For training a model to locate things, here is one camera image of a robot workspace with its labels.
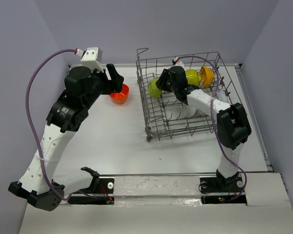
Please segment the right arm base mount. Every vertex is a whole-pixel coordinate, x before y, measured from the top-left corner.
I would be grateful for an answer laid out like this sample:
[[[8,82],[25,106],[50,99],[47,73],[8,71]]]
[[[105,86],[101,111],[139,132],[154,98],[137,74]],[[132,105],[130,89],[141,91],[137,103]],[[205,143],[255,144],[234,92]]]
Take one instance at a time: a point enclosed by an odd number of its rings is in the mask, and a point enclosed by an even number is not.
[[[225,178],[218,171],[200,178],[198,190],[202,204],[247,204],[244,183],[239,173]]]

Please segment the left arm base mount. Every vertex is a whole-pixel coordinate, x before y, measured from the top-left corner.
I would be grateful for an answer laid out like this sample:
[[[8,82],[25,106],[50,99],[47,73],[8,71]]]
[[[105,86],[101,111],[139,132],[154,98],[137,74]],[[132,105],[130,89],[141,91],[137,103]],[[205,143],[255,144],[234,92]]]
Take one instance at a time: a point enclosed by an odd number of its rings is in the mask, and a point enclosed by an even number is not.
[[[70,205],[112,205],[114,204],[115,178],[101,177],[97,171],[82,167],[82,172],[91,177],[88,187],[74,192],[67,201]]]

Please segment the green round bowl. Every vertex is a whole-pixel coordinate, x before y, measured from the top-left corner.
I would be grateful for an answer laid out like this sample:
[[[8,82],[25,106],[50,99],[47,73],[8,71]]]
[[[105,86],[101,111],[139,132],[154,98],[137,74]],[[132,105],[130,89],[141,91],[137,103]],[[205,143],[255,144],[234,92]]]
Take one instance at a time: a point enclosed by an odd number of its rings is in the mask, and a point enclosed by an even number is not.
[[[158,80],[159,79],[156,78],[156,79],[153,79],[152,81],[150,81],[148,83],[147,90],[148,90],[149,95],[152,98],[159,98],[161,96],[161,94],[162,94],[162,89],[158,88],[157,85],[156,85],[156,82]]]

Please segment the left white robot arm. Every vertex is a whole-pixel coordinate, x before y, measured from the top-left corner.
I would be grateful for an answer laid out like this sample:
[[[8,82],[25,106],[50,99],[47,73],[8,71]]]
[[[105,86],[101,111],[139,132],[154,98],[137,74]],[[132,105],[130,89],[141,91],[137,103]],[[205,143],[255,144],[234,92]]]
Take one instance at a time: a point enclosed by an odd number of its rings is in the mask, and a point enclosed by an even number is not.
[[[96,191],[100,185],[99,173],[89,167],[57,179],[53,175],[94,102],[101,95],[121,92],[123,82],[124,77],[114,64],[107,64],[102,71],[85,66],[70,69],[64,78],[65,89],[51,107],[44,134],[37,140],[38,149],[24,175],[10,183],[9,192],[37,209],[50,212],[72,193]]]

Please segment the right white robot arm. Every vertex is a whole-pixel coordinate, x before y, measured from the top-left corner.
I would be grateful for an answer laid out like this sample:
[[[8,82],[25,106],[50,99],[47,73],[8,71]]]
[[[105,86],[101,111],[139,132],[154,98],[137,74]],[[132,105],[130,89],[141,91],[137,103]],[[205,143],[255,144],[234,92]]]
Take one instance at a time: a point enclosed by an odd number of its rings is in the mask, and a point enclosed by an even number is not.
[[[216,176],[207,187],[226,191],[237,181],[239,159],[244,144],[251,135],[251,126],[246,110],[241,103],[229,104],[210,96],[194,84],[189,84],[186,71],[181,66],[164,69],[156,81],[162,91],[174,93],[176,98],[188,107],[202,111],[211,118],[221,159]]]

